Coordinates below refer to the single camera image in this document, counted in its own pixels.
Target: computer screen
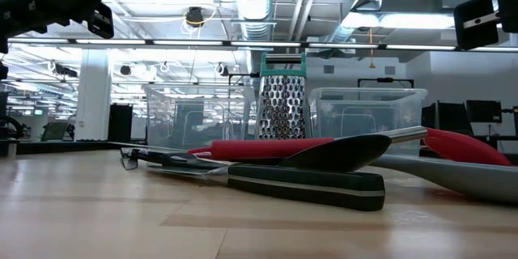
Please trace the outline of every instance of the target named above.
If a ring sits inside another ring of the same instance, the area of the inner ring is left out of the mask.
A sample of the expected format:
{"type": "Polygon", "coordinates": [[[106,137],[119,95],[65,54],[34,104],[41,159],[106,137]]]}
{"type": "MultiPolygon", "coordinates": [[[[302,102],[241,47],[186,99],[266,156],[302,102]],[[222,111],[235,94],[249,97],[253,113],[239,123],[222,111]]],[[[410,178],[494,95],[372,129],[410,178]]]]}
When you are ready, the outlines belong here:
{"type": "Polygon", "coordinates": [[[502,123],[502,105],[499,101],[466,100],[470,122],[502,123]]]}
{"type": "Polygon", "coordinates": [[[439,129],[449,130],[459,134],[473,135],[468,113],[464,104],[437,102],[439,129]]]}

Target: gray spatula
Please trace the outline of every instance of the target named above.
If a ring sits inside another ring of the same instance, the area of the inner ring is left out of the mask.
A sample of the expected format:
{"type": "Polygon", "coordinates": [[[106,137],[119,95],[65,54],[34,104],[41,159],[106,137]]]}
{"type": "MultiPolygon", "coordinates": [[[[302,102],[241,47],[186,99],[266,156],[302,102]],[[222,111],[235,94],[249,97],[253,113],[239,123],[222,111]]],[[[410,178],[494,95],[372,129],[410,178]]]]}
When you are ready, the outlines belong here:
{"type": "Polygon", "coordinates": [[[518,167],[400,155],[382,155],[370,165],[409,173],[469,197],[518,204],[518,167]]]}

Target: box grater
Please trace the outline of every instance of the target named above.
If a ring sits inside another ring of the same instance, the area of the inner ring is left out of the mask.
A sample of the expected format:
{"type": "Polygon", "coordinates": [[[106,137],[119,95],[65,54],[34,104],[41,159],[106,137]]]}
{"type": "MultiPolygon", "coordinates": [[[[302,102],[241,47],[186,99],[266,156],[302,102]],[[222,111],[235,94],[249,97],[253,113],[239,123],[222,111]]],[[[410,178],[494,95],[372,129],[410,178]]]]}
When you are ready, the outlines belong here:
{"type": "Polygon", "coordinates": [[[307,138],[306,122],[309,121],[309,111],[305,94],[305,53],[263,53],[260,86],[256,139],[307,138]],[[300,69],[269,68],[279,64],[286,68],[298,64],[300,69]]]}

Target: desk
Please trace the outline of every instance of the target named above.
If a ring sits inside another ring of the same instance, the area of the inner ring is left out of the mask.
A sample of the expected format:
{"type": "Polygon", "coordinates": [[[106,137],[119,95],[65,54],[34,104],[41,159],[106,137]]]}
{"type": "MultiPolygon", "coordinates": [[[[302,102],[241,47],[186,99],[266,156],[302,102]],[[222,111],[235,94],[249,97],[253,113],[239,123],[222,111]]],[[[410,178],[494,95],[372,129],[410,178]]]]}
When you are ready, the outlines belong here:
{"type": "Polygon", "coordinates": [[[153,173],[118,151],[0,161],[0,258],[517,258],[518,209],[378,168],[360,212],[153,173]]]}

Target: white column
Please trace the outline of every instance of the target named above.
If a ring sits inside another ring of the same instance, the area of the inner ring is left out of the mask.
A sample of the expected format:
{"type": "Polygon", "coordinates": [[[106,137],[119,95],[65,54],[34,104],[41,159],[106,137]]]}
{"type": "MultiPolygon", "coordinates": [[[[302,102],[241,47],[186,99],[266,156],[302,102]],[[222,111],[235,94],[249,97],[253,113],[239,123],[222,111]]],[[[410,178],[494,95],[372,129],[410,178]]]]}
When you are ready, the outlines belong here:
{"type": "Polygon", "coordinates": [[[75,119],[75,140],[108,138],[112,66],[108,53],[84,49],[79,76],[78,110],[75,119]]]}

